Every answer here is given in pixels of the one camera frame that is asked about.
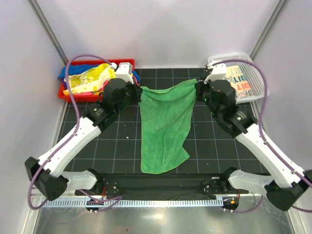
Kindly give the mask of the printed rabbit towel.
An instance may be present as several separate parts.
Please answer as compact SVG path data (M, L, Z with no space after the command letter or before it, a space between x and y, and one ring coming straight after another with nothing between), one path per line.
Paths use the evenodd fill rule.
M225 79L236 91L236 98L251 98L254 92L238 65L227 67Z

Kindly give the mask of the green towel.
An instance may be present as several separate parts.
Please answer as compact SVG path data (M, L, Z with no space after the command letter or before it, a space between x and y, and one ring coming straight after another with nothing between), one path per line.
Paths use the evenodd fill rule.
M162 174L177 168L190 156L183 144L191 129L196 79L156 90L142 87L141 171Z

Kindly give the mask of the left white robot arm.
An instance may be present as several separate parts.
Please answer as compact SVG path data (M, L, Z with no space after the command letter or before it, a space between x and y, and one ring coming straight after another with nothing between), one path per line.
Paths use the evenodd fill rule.
M142 88L135 81L110 80L98 101L87 108L62 140L38 159L30 157L25 161L32 185L49 201L67 191L85 190L92 195L100 194L104 178L95 170L67 172L65 168L89 142L117 121L128 104L141 102L141 94Z

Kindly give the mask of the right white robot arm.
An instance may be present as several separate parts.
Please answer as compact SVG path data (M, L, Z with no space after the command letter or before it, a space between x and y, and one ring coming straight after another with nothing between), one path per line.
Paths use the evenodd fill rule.
M225 193L245 190L266 197L281 211L288 211L312 182L312 172L292 162L267 137L248 110L236 104L235 90L226 80L200 79L195 84L196 100L204 102L219 127L243 144L268 170L258 175L230 167L220 175Z

